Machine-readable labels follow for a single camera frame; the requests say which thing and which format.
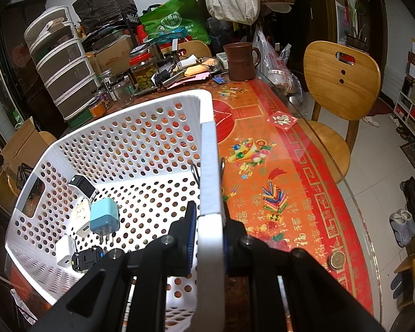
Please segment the black car key fob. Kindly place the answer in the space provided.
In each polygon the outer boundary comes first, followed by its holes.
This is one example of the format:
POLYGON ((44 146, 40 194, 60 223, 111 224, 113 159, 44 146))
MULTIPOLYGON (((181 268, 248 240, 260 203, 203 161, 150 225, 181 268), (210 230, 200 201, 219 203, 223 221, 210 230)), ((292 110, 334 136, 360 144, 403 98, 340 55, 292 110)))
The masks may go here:
POLYGON ((104 251, 99 246, 75 252, 72 255, 71 266, 76 272, 85 272, 91 269, 104 256, 104 251))

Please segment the white square power adapter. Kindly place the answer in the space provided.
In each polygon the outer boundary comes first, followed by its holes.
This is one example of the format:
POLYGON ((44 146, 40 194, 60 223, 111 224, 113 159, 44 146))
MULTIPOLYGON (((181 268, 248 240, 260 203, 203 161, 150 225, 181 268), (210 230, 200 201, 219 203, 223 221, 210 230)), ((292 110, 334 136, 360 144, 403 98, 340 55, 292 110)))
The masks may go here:
POLYGON ((56 261, 60 267, 67 268, 71 265, 72 256, 76 252, 75 240, 69 236, 62 236, 55 244, 56 261))

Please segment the white plug adapter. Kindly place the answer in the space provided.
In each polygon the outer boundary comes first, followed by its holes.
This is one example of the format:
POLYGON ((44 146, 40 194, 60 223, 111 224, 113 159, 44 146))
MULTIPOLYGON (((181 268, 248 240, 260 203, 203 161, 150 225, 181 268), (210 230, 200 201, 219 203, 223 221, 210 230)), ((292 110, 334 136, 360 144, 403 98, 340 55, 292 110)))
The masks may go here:
POLYGON ((71 214, 70 231, 81 238, 86 238, 90 233, 90 202, 84 197, 71 214))

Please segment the teal USB charger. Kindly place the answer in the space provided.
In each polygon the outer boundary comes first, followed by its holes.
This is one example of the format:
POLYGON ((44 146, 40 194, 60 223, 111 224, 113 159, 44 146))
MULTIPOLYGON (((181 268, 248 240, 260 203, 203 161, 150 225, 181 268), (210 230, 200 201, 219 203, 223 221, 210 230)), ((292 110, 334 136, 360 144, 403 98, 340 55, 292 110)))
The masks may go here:
POLYGON ((105 197, 90 207, 90 230, 99 236, 99 243, 107 242, 109 236, 120 228, 117 202, 105 197))

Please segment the black white small charger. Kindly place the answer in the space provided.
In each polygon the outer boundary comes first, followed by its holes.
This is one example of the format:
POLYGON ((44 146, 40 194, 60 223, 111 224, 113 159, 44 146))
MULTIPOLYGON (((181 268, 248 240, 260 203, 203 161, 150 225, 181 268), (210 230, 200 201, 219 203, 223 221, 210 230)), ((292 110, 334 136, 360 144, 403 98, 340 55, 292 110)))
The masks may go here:
POLYGON ((91 199, 91 197, 96 192, 96 187, 94 187, 94 185, 91 184, 91 182, 89 182, 89 180, 83 175, 74 175, 70 179, 68 185, 73 186, 75 189, 79 190, 88 199, 91 199))

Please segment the white perforated plastic basket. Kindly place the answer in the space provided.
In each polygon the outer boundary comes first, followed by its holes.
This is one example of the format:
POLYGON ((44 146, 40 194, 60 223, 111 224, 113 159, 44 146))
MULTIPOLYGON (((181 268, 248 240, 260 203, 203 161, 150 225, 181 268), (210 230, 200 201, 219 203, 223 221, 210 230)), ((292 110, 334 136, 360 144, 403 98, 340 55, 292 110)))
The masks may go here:
POLYGON ((144 249, 167 234, 196 203, 193 266, 166 286, 167 331, 222 331, 225 325, 223 224, 217 132, 211 94, 202 89, 150 100, 107 115, 50 145, 16 202, 6 233, 10 259, 47 303, 55 304, 81 273, 60 267, 55 244, 64 235, 76 250, 93 246, 144 249), (86 196, 68 183, 83 175, 96 187, 90 206, 118 204, 120 228, 99 243, 92 231, 70 231, 86 196))

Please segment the grey slippers on floor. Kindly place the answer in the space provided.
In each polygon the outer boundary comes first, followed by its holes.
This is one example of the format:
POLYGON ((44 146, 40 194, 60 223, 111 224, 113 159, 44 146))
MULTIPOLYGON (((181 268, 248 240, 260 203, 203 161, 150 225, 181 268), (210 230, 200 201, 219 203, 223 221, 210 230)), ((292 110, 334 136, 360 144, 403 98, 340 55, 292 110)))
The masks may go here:
POLYGON ((415 236, 415 221, 412 214, 400 209, 389 217, 389 223, 398 246, 406 247, 415 236))

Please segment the red fu paper sticker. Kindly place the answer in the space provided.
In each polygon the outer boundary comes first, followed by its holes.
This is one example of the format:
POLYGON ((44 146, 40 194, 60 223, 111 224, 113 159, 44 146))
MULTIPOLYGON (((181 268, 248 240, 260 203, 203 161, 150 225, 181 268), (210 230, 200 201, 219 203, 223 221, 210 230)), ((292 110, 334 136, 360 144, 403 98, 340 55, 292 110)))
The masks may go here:
POLYGON ((298 119, 295 116, 283 111, 274 112, 267 119, 268 123, 284 132, 291 130, 296 125, 297 121, 298 119))

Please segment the empty glass jar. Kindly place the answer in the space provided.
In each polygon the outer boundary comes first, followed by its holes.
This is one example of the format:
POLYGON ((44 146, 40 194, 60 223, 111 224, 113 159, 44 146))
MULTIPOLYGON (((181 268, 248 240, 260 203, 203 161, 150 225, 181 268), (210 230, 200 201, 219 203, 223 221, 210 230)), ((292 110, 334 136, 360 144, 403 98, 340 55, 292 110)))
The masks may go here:
POLYGON ((122 107, 127 107, 133 101, 134 84, 128 76, 118 81, 114 86, 115 95, 122 107))

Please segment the right wooden chair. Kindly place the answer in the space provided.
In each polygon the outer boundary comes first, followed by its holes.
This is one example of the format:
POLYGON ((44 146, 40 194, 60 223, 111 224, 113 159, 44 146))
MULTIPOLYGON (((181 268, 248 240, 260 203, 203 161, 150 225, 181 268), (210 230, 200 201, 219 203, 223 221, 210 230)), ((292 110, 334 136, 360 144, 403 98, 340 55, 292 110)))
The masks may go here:
POLYGON ((300 126, 320 151, 334 182, 339 184, 349 171, 360 120, 369 114, 377 100, 380 69, 367 53, 317 40, 305 50, 304 79, 314 106, 312 117, 300 126), (318 120, 322 110, 348 123, 344 137, 318 120))

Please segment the pickle jar red lid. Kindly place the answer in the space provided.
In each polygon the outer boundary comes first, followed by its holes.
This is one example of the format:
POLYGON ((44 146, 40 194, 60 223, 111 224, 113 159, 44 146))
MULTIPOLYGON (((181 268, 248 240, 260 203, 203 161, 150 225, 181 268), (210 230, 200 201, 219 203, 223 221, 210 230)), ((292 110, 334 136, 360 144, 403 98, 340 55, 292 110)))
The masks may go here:
POLYGON ((157 63, 151 53, 141 53, 129 60, 131 71, 139 89, 143 92, 156 86, 153 77, 157 73, 157 63))

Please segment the brown ceramic mug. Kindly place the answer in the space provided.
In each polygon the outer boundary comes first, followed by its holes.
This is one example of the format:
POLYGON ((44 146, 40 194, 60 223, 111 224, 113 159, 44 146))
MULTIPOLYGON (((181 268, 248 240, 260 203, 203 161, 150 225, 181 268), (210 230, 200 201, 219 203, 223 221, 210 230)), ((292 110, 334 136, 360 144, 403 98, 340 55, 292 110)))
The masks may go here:
POLYGON ((224 45, 228 59, 229 79, 245 82, 256 78, 256 66, 261 61, 261 53, 249 42, 229 43, 224 45))

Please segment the stacked mesh drawer tower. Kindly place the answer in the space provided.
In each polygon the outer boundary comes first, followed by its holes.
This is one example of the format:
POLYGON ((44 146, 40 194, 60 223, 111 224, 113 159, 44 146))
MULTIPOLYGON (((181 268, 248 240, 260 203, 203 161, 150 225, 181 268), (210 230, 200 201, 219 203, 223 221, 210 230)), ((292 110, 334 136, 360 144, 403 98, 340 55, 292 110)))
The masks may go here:
POLYGON ((25 30, 24 40, 37 73, 65 121, 97 99, 100 83, 68 7, 43 11, 25 30))

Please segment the green shopping bag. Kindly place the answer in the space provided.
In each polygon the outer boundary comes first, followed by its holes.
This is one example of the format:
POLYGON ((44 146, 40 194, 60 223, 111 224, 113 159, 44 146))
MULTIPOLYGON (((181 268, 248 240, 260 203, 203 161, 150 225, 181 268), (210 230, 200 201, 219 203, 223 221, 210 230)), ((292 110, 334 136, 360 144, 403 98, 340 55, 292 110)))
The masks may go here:
POLYGON ((139 17, 147 34, 172 32, 185 28, 193 40, 209 45, 210 35, 197 0, 169 0, 139 17))

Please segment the black bag on shelf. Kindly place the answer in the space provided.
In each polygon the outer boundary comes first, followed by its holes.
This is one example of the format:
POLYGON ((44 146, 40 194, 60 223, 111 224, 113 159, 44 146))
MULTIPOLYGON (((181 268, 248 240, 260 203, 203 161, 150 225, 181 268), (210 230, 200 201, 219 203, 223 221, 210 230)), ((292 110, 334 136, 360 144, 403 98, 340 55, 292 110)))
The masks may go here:
POLYGON ((76 0, 72 7, 87 34, 123 16, 134 25, 139 24, 134 0, 76 0))

